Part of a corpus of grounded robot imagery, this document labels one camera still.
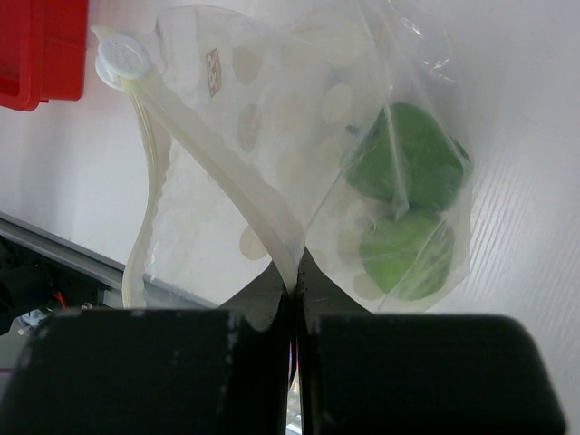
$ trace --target light green object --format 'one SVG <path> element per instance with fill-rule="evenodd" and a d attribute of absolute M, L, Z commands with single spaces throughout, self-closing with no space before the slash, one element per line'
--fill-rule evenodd
<path fill-rule="evenodd" d="M 471 172 L 469 155 L 419 107 L 397 102 L 390 110 L 394 137 L 382 110 L 351 160 L 348 182 L 385 202 L 406 191 L 412 207 L 449 208 Z"/>
<path fill-rule="evenodd" d="M 369 227 L 359 251 L 367 274 L 385 294 L 414 301 L 443 287 L 454 243 L 451 226 L 436 213 L 410 211 Z"/>

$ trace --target white zipper slider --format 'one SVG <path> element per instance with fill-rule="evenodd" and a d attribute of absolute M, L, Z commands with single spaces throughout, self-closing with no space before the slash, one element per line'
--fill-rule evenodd
<path fill-rule="evenodd" d="M 95 69 L 106 84 L 123 91 L 121 80 L 144 77 L 151 69 L 151 60 L 135 39 L 126 34 L 113 34 L 100 38 Z"/>

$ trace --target red tray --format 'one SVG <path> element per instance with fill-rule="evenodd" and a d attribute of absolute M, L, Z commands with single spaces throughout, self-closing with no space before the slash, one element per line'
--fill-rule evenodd
<path fill-rule="evenodd" d="M 82 95 L 88 0 L 0 0 L 0 105 Z"/>

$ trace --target dark green object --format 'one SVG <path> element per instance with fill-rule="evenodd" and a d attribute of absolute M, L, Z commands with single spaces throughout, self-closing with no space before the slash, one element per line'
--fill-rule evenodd
<path fill-rule="evenodd" d="M 436 213 L 410 211 L 398 220 L 386 217 L 363 234 L 359 248 L 364 268 L 388 294 L 402 300 L 438 292 L 450 272 L 455 237 Z"/>
<path fill-rule="evenodd" d="M 406 102 L 390 109 L 394 137 L 383 109 L 351 160 L 348 182 L 385 202 L 405 199 L 405 188 L 411 206 L 449 208 L 471 170 L 469 155 L 426 111 Z"/>

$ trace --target white table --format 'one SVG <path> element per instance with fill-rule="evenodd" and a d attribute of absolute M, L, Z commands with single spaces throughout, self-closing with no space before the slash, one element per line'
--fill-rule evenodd
<path fill-rule="evenodd" d="M 98 0 L 91 24 L 146 32 L 187 0 Z M 276 19 L 296 1 L 214 0 Z M 304 5 L 309 0 L 302 0 Z M 508 314 L 536 337 L 580 432 L 580 3 L 430 0 L 463 73 L 477 170 L 472 274 L 433 311 Z M 92 66 L 85 94 L 35 112 L 0 109 L 0 211 L 124 263 L 146 200 L 129 100 Z"/>

